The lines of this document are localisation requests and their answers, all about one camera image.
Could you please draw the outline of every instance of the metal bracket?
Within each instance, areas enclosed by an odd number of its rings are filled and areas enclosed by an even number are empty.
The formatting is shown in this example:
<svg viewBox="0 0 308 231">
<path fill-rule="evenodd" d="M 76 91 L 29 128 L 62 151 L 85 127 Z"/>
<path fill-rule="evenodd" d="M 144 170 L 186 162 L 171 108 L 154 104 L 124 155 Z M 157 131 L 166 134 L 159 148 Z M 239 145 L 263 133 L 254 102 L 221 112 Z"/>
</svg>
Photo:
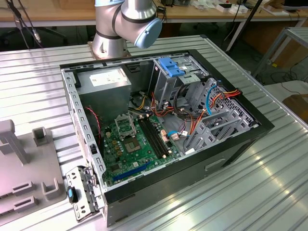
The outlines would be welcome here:
<svg viewBox="0 0 308 231">
<path fill-rule="evenodd" d="M 195 74 L 189 74 L 178 77 L 184 85 L 200 82 L 200 79 Z"/>
<path fill-rule="evenodd" d="M 94 185 L 89 168 L 76 167 L 66 174 L 66 178 L 68 185 L 76 190 L 77 202 L 73 203 L 73 208 L 78 222 L 105 207 L 100 186 Z"/>
</svg>

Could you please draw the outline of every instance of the motherboard chip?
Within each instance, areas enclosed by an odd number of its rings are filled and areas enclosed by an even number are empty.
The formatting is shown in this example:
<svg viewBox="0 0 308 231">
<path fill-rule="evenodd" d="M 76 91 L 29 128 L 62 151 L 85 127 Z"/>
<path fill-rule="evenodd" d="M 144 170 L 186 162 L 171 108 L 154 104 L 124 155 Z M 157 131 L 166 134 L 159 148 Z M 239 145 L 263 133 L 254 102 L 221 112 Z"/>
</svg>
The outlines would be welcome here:
<svg viewBox="0 0 308 231">
<path fill-rule="evenodd" d="M 118 164 L 115 164 L 115 165 L 112 165 L 110 168 L 114 172 L 114 171 L 120 169 L 120 166 Z"/>
<path fill-rule="evenodd" d="M 141 149 L 140 144 L 139 144 L 136 137 L 134 137 L 134 138 L 131 137 L 131 138 L 125 139 L 123 141 L 123 144 L 126 147 L 126 150 L 127 150 L 128 153 L 132 153 L 134 151 Z"/>
</svg>

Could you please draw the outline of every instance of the connector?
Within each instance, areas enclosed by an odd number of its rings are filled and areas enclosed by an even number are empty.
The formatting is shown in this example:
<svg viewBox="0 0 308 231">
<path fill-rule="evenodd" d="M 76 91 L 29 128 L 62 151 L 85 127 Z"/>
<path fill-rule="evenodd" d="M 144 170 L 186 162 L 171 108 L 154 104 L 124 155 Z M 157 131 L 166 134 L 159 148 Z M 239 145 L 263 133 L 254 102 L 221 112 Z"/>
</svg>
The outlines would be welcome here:
<svg viewBox="0 0 308 231">
<path fill-rule="evenodd" d="M 33 34 L 34 34 L 34 37 L 35 39 L 39 42 L 39 43 L 42 43 L 42 41 L 40 40 L 40 36 L 38 34 L 38 32 L 36 30 L 32 30 L 33 31 Z"/>
</svg>

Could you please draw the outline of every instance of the aluminum table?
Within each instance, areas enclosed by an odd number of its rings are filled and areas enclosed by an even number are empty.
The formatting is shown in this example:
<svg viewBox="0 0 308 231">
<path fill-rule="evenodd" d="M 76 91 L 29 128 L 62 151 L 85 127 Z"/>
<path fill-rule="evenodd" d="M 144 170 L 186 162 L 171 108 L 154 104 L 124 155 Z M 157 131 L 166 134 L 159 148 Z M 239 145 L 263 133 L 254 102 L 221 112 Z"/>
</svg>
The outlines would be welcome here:
<svg viewBox="0 0 308 231">
<path fill-rule="evenodd" d="M 308 227 L 307 125 L 275 100 L 236 62 L 200 36 L 159 39 L 133 55 L 197 49 L 240 88 L 274 125 L 240 159 L 221 171 L 106 228 L 101 214 L 77 223 L 68 198 L 0 227 L 15 230 L 303 230 Z M 70 118 L 59 64 L 93 60 L 87 45 L 0 54 L 0 120 L 16 134 L 50 128 L 63 177 L 84 165 Z"/>
<path fill-rule="evenodd" d="M 294 39 L 296 42 L 301 44 L 302 46 L 308 48 L 308 27 L 286 27 L 281 31 L 279 36 L 276 38 L 272 46 L 269 48 L 269 50 L 266 52 L 266 54 L 263 56 L 261 61 L 259 62 L 256 70 L 252 73 L 254 77 L 256 77 L 260 71 L 262 70 L 264 64 L 267 62 L 269 57 L 276 51 L 274 56 L 272 57 L 272 61 L 276 60 L 276 58 L 279 56 L 279 54 L 283 51 L 286 44 L 291 41 L 291 39 Z"/>
</svg>

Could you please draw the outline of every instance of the red cable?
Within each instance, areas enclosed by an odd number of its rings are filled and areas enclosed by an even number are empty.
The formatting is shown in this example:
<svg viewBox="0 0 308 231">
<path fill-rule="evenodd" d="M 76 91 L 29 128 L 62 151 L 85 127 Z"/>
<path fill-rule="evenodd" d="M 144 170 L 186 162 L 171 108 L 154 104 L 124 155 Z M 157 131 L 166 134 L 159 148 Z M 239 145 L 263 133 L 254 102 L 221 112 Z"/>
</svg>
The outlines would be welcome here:
<svg viewBox="0 0 308 231">
<path fill-rule="evenodd" d="M 95 114 L 94 111 L 92 111 L 92 109 L 86 107 L 86 109 L 88 109 L 90 112 L 92 112 L 92 114 L 95 116 L 96 118 L 96 122 L 97 122 L 97 126 L 98 126 L 98 145 L 100 146 L 100 143 L 101 143 L 101 126 L 100 126 L 100 122 L 98 120 L 98 117 L 97 115 Z"/>
</svg>

